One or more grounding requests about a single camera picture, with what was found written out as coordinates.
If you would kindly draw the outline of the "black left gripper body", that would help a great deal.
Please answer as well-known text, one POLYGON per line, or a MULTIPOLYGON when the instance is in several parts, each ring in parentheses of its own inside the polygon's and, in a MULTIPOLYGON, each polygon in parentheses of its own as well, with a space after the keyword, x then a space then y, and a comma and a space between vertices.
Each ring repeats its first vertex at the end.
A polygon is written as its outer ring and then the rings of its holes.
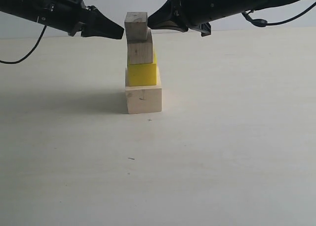
POLYGON ((95 26, 98 9, 85 5, 83 0, 32 0, 32 9, 32 21, 64 31, 69 36, 78 32, 82 37, 99 35, 95 26))

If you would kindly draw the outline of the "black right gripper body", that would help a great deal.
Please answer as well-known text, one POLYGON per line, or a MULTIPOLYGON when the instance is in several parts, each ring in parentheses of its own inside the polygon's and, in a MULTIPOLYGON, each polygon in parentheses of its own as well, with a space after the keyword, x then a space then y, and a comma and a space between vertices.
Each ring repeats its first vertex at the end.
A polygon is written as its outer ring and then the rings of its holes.
POLYGON ((221 0, 171 0, 186 26, 200 32, 202 37, 211 35, 211 15, 221 0))

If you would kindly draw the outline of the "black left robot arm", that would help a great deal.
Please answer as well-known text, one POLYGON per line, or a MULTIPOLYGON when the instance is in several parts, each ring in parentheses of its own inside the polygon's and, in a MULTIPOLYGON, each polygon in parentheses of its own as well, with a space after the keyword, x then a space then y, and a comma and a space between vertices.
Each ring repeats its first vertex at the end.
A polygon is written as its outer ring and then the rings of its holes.
POLYGON ((122 39, 124 28, 83 0, 0 0, 0 10, 84 38, 122 39))

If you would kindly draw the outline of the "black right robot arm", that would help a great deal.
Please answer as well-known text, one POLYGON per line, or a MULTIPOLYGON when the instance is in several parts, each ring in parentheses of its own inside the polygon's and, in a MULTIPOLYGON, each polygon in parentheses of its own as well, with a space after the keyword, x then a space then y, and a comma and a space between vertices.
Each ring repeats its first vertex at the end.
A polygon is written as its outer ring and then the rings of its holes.
POLYGON ((152 30, 175 30, 187 32, 189 29, 211 35, 211 21, 241 13, 246 20, 257 27, 266 27, 268 22, 252 19, 249 14, 272 7, 295 3, 300 0, 167 0, 148 18, 152 30))

